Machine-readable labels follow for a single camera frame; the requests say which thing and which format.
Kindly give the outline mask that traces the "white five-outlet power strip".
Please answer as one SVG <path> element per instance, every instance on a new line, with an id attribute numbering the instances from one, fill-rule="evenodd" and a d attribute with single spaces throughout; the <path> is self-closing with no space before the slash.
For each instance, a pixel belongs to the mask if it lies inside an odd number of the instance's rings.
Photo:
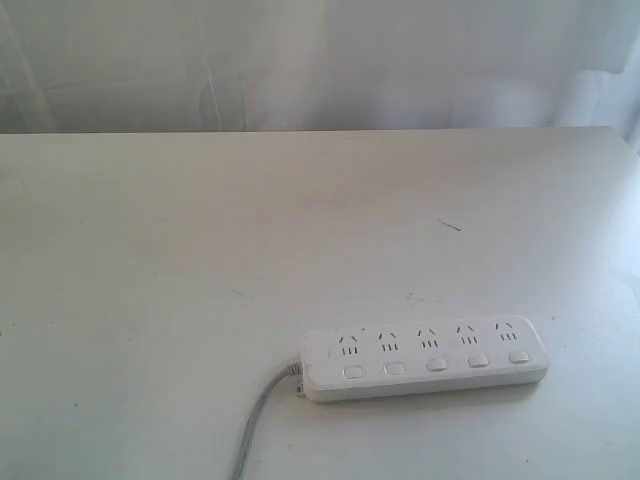
<path id="1" fill-rule="evenodd" d="M 316 403 L 531 384 L 549 367 L 533 324 L 517 315 L 311 332 L 300 361 Z"/>

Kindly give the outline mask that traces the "white sheer curtain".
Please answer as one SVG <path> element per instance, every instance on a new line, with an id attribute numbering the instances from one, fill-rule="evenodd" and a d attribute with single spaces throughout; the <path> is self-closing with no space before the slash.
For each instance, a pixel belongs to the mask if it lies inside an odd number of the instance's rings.
<path id="1" fill-rule="evenodd" d="M 635 1 L 5 1 L 5 133 L 608 126 Z"/>

